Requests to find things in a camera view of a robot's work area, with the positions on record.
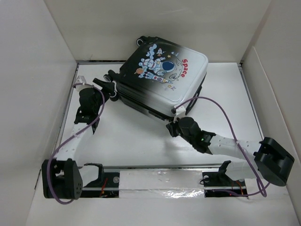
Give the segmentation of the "black suitcase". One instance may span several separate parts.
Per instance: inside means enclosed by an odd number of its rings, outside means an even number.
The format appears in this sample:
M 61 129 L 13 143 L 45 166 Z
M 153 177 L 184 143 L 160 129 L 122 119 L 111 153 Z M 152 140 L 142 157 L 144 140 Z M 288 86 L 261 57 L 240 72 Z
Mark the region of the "black suitcase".
M 115 82 L 121 101 L 145 115 L 171 121 L 181 103 L 189 113 L 195 101 L 187 100 L 200 94 L 207 56 L 159 37 L 142 36 L 136 44 L 119 72 L 109 70 L 104 80 Z

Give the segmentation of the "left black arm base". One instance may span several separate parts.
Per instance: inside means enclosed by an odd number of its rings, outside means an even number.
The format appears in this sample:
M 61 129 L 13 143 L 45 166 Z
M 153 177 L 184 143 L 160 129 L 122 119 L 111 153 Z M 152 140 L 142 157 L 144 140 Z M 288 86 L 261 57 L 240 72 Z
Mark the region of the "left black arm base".
M 104 172 L 102 181 L 93 181 L 83 188 L 80 198 L 118 198 L 119 172 Z

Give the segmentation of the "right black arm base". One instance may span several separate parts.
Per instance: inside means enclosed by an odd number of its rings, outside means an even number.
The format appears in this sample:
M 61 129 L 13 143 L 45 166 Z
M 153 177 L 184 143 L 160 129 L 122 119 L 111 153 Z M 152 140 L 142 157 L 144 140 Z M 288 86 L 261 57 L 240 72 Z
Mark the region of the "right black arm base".
M 235 197 L 227 191 L 238 195 L 248 194 L 245 181 L 233 181 L 226 175 L 219 175 L 218 172 L 203 172 L 202 176 L 199 183 L 204 186 L 206 198 Z

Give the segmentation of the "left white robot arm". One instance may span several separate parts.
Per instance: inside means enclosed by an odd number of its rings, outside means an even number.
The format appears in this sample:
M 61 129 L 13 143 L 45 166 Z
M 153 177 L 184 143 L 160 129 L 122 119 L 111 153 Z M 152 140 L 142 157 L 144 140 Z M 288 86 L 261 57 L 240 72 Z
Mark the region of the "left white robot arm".
M 81 197 L 84 187 L 106 187 L 108 177 L 100 163 L 78 164 L 79 151 L 95 134 L 105 103 L 118 99 L 112 81 L 94 79 L 86 83 L 79 76 L 73 85 L 79 94 L 79 107 L 76 111 L 71 135 L 44 160 L 42 170 L 43 195 L 66 205 Z

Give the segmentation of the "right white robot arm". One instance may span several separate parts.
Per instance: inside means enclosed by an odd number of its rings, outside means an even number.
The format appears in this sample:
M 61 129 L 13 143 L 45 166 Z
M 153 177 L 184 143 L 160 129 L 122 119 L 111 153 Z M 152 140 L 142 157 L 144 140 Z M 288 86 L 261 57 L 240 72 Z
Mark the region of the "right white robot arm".
M 172 137 L 180 136 L 199 153 L 224 155 L 240 161 L 225 161 L 217 179 L 222 185 L 233 180 L 261 178 L 275 186 L 285 186 L 294 164 L 293 156 L 276 140 L 236 141 L 202 130 L 191 117 L 184 117 L 166 125 Z

